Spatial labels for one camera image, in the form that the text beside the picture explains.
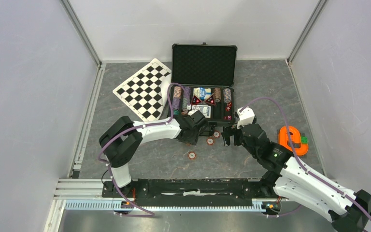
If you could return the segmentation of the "all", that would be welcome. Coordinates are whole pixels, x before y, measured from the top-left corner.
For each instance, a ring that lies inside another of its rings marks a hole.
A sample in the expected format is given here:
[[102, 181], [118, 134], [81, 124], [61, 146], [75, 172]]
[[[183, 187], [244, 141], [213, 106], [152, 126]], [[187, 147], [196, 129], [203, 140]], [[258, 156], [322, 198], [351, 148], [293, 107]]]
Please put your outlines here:
[[207, 99], [205, 99], [204, 103], [209, 106], [216, 106], [214, 94], [210, 95]]
[[200, 103], [202, 103], [202, 100], [196, 95], [193, 95], [192, 100], [191, 100], [191, 105], [198, 105]]

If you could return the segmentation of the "brown poker chip stack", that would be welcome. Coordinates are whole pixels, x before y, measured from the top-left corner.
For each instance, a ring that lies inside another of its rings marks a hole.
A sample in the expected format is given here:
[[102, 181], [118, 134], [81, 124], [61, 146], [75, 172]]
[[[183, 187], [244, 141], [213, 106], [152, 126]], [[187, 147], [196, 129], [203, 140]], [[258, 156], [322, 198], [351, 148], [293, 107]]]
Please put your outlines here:
[[214, 88], [214, 101], [221, 102], [221, 88]]

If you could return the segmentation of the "blue boxed card deck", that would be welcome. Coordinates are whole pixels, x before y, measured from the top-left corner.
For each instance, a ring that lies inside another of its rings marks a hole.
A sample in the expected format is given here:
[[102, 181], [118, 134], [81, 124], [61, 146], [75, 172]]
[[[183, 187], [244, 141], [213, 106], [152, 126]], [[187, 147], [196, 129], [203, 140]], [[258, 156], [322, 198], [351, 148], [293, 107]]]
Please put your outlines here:
[[212, 95], [212, 90], [210, 88], [197, 87], [193, 88], [193, 93], [196, 97], [204, 101]]

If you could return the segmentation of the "blue backed card deck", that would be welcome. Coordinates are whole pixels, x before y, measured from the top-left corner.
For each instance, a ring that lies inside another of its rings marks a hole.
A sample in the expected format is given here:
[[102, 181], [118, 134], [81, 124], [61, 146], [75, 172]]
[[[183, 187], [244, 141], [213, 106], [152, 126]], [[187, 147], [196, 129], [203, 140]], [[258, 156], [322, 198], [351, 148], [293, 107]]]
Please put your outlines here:
[[209, 105], [194, 105], [194, 110], [199, 110], [206, 118], [211, 118], [211, 106]]

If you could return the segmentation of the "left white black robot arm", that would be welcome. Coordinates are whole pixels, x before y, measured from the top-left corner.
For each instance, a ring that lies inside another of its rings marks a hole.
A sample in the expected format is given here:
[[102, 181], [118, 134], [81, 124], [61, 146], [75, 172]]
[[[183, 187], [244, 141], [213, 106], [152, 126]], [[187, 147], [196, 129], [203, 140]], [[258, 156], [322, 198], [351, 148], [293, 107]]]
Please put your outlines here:
[[128, 116], [119, 118], [100, 138], [99, 160], [108, 164], [114, 182], [114, 191], [121, 197], [132, 192], [132, 178], [128, 163], [142, 144], [161, 139], [175, 139], [196, 145], [198, 137], [208, 126], [208, 120], [199, 110], [188, 115], [174, 115], [153, 122], [132, 121]]

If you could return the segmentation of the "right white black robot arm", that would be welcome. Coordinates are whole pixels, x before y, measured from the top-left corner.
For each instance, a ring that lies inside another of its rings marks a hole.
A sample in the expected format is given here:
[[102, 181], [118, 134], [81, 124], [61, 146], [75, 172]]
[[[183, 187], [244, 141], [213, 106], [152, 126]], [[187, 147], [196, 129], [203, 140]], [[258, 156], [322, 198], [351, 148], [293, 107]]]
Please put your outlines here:
[[346, 188], [298, 161], [288, 148], [272, 142], [256, 123], [223, 128], [224, 144], [243, 146], [267, 170], [260, 192], [275, 194], [313, 210], [338, 232], [363, 232], [371, 216], [371, 195]]

